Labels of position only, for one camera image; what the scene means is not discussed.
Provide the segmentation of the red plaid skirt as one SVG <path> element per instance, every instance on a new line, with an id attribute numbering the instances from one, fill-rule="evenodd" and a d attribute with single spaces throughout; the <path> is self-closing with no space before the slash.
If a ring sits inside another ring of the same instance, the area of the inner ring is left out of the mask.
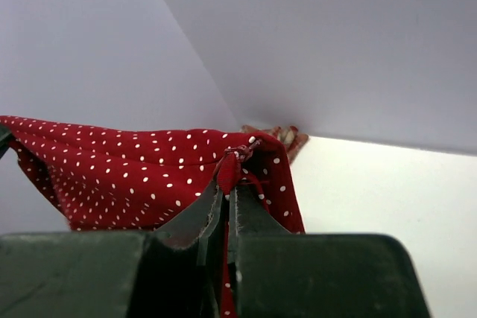
<path id="1" fill-rule="evenodd" d="M 270 129 L 259 129 L 250 125 L 243 125 L 241 127 L 241 132 L 262 132 L 280 141 L 286 149 L 290 165 L 294 162 L 298 153 L 303 149 L 303 146 L 309 141 L 309 135 L 300 132 L 299 129 L 293 125 L 288 127 L 275 126 Z"/>

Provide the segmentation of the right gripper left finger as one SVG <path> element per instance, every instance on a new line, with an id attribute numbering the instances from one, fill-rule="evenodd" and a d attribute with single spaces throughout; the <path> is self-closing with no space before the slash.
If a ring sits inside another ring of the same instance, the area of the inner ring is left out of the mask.
<path id="1" fill-rule="evenodd" d="M 3 317 L 219 317 L 222 193 L 154 232 L 1 237 Z"/>

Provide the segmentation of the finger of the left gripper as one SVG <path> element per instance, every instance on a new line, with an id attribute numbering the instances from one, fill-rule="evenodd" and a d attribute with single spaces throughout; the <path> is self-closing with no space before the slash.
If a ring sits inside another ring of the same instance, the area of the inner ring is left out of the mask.
<path id="1" fill-rule="evenodd" d="M 12 138 L 12 132 L 3 124 L 0 125 L 0 158 L 10 149 L 9 142 Z"/>

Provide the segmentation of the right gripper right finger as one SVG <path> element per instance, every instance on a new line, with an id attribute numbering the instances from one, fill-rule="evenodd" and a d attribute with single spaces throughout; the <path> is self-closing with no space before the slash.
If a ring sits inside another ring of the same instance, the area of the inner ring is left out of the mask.
<path id="1" fill-rule="evenodd" d="M 406 248 L 380 234 L 294 234 L 253 192 L 230 195 L 227 263 L 239 317 L 429 317 Z"/>

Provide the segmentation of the red polka dot skirt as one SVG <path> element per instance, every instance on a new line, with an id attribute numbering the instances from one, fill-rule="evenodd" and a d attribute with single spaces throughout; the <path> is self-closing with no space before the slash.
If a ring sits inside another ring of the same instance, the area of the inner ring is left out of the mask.
<path id="1" fill-rule="evenodd" d="M 230 195 L 253 192 L 284 228 L 304 234 L 285 147 L 262 132 L 127 131 L 4 115 L 19 167 L 70 232 L 154 232 L 210 183 L 222 193 L 221 314 L 239 317 L 227 263 Z"/>

